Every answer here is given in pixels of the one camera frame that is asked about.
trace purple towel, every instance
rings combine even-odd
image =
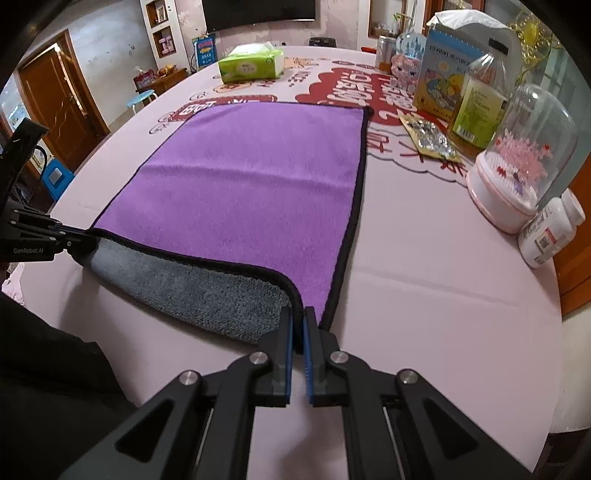
[[[367,118],[298,103],[201,111],[94,227],[148,249],[279,272],[328,328],[359,216]]]

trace blue stool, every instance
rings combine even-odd
[[[58,201],[67,186],[74,180],[74,174],[54,158],[46,167],[41,181],[46,186],[51,198]]]
[[[135,111],[135,106],[138,103],[143,102],[144,100],[146,100],[146,98],[148,98],[152,95],[154,95],[154,100],[156,100],[156,98],[158,98],[158,95],[156,95],[155,91],[153,91],[152,89],[146,90],[145,92],[142,92],[139,95],[136,95],[135,97],[133,97],[129,102],[127,102],[125,104],[125,106],[127,108],[131,107],[131,109],[134,111],[134,115],[135,115],[137,113]]]

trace gray towel underside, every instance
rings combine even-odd
[[[101,238],[83,260],[100,278],[159,312],[248,343],[277,328],[291,306],[279,287],[168,260]]]

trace microfiber towel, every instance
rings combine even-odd
[[[195,114],[95,220],[91,231],[110,242],[82,263],[158,310],[233,338],[255,342],[285,304],[300,317],[313,306],[329,328],[359,216],[368,116],[262,102]],[[223,298],[236,308],[221,308]]]

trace yellow label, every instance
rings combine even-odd
[[[453,131],[472,145],[486,148],[501,123],[506,98],[493,87],[472,77],[468,78],[465,88]]]

